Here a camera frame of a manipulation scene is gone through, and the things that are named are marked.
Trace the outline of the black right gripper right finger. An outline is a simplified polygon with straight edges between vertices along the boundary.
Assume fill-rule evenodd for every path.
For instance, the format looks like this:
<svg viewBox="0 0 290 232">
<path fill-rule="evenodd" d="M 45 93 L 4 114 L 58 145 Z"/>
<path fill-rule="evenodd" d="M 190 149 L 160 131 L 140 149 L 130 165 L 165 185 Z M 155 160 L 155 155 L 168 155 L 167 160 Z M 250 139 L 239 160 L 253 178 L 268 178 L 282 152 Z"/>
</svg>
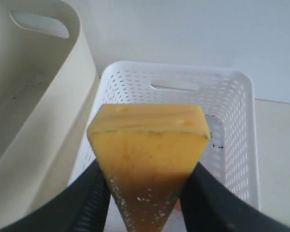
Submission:
<svg viewBox="0 0 290 232">
<path fill-rule="evenodd" d="M 290 227 L 231 193 L 200 163 L 187 180 L 180 203 L 188 232 L 290 232 Z"/>
</svg>

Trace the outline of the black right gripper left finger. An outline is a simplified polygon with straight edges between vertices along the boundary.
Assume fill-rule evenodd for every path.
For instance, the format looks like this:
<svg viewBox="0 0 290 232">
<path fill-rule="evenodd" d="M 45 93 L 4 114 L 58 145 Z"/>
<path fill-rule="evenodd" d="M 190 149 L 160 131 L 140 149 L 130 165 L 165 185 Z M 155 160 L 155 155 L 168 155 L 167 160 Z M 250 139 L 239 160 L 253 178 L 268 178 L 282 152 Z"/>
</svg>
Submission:
<svg viewBox="0 0 290 232">
<path fill-rule="evenodd" d="M 102 232 L 110 191 L 97 161 L 62 193 L 28 216 L 4 228 L 6 232 Z"/>
</svg>

